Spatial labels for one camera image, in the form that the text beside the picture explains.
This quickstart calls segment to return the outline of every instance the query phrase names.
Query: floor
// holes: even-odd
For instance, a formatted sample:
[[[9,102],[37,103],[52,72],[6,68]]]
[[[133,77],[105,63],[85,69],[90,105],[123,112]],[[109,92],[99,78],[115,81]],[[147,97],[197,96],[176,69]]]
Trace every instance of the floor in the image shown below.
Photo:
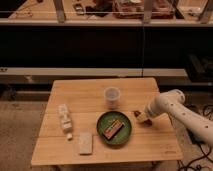
[[[48,90],[17,90],[15,94],[10,89],[1,92],[0,100],[0,170],[2,171],[52,171],[54,168],[31,167],[30,161],[32,152],[36,143],[36,137],[43,118],[44,110],[47,104]],[[213,104],[212,94],[208,92],[185,92],[187,104],[196,104],[202,109],[205,104]],[[196,145],[186,132],[185,127],[171,118],[172,124],[183,151],[183,163],[187,164],[194,158],[202,155]],[[195,163],[201,164],[213,170],[213,164],[206,159]],[[66,171],[149,171],[151,163],[134,163],[134,164],[116,164],[116,165],[87,165],[65,167]],[[177,161],[165,161],[161,163],[156,171],[176,171],[178,170]]]

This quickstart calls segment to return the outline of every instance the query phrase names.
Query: white cup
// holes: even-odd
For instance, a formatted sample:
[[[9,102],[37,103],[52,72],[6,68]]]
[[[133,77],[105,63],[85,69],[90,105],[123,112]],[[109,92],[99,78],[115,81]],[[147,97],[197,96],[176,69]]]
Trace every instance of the white cup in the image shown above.
[[[106,100],[107,107],[111,110],[118,107],[120,96],[121,92],[117,87],[107,87],[104,90],[104,98]]]

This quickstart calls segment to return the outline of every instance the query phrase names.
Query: wooden block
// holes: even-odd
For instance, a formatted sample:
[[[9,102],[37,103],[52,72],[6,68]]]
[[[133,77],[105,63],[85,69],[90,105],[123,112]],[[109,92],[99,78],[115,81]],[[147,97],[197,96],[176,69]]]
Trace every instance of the wooden block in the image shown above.
[[[80,133],[79,154],[92,154],[92,134],[90,132]]]

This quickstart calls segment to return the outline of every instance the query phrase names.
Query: table top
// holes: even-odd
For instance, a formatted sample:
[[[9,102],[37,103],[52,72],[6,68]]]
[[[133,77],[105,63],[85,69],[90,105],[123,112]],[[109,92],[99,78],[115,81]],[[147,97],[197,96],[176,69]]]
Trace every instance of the table top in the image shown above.
[[[131,121],[132,134],[121,148],[103,143],[96,131],[98,118],[108,111],[103,97],[107,87],[118,87],[121,98],[117,111]],[[32,156],[32,165],[97,164],[177,160],[182,158],[167,114],[141,125],[133,111],[142,111],[159,94],[153,78],[91,79],[55,81],[46,107],[40,133]],[[73,139],[67,141],[60,128],[58,106],[67,104],[73,122]],[[92,155],[78,154],[81,132],[93,134]]]

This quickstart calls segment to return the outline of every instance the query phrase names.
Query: green plate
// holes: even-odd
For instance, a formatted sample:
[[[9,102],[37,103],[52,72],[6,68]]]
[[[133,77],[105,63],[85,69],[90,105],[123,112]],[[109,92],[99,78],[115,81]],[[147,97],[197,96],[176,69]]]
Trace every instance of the green plate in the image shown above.
[[[104,135],[103,132],[108,128],[112,122],[118,119],[119,121],[123,122],[124,126],[118,131],[118,133],[110,140],[108,140]],[[97,122],[97,131],[100,135],[101,139],[110,145],[120,145],[127,142],[130,137],[132,131],[132,125],[129,118],[121,112],[117,111],[110,111],[104,113]]]

